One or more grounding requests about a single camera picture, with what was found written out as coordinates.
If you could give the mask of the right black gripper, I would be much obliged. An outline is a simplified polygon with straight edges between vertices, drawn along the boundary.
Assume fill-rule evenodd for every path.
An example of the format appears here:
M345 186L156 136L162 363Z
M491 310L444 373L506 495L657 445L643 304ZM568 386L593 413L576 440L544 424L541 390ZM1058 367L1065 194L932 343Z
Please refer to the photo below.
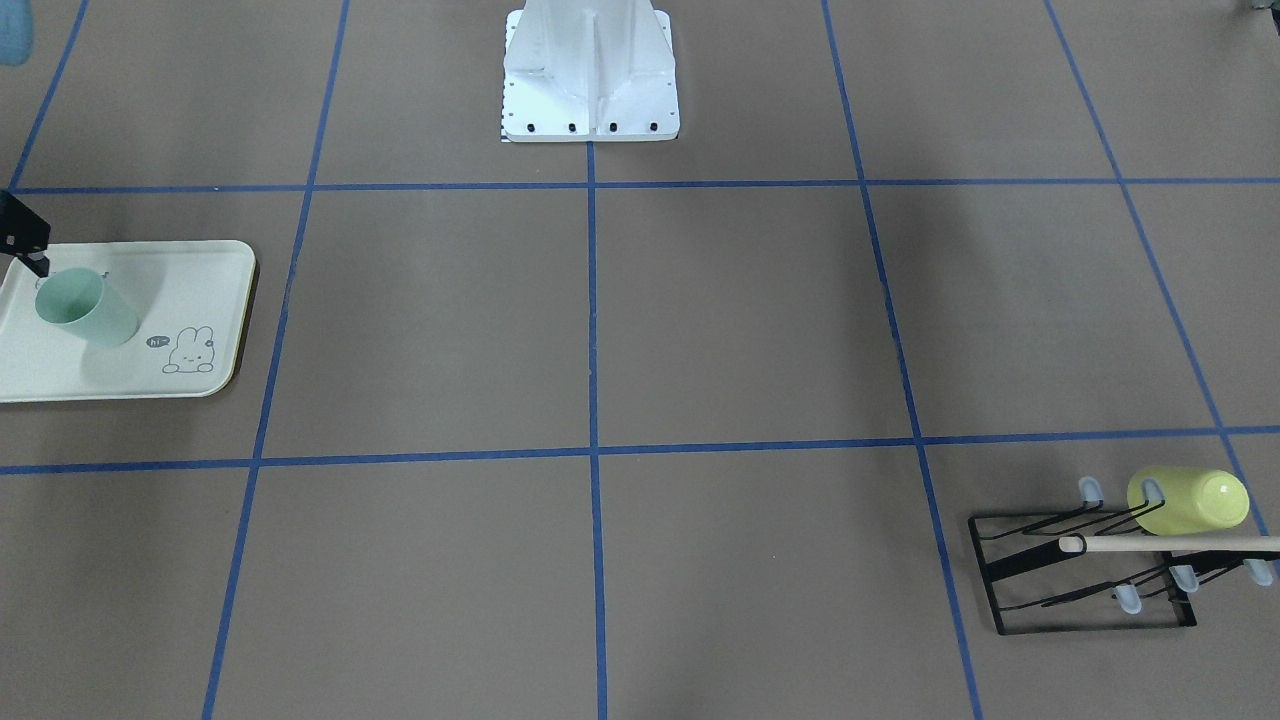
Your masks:
M50 260L41 252L49 247L50 224L17 196L1 191L1 251L22 258L23 265L38 278L49 278Z

